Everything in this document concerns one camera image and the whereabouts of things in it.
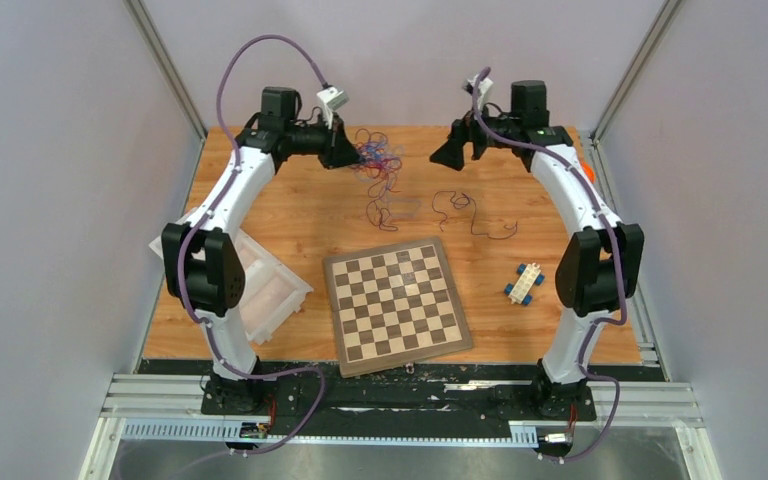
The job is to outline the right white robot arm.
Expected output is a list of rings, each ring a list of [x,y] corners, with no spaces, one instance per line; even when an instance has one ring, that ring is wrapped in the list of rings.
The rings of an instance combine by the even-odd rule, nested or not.
[[[583,409],[587,382],[593,377],[588,366],[602,330],[627,320],[644,233],[612,211],[579,161],[567,130],[550,125],[544,82],[512,83],[510,107],[497,115],[487,106],[492,85],[484,74],[464,81],[462,88],[472,105],[452,123],[447,140],[430,160],[460,171],[465,166],[465,145],[471,145],[474,160],[489,148],[507,148],[556,207],[569,236],[554,280],[563,309],[525,403],[539,418],[565,419],[572,409]]]

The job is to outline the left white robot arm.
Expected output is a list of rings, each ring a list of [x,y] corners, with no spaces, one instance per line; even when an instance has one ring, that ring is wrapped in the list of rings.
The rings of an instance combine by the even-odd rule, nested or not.
[[[300,94],[288,87],[266,87],[259,112],[231,136],[231,157],[205,201],[160,234],[170,294],[199,326],[213,359],[206,385],[209,407],[253,414],[266,399],[270,375],[239,318],[246,273],[234,246],[245,216],[260,191],[294,155],[315,155],[326,169],[353,166],[361,156],[348,140],[338,109],[347,93],[328,85],[317,94],[319,113],[303,121]]]

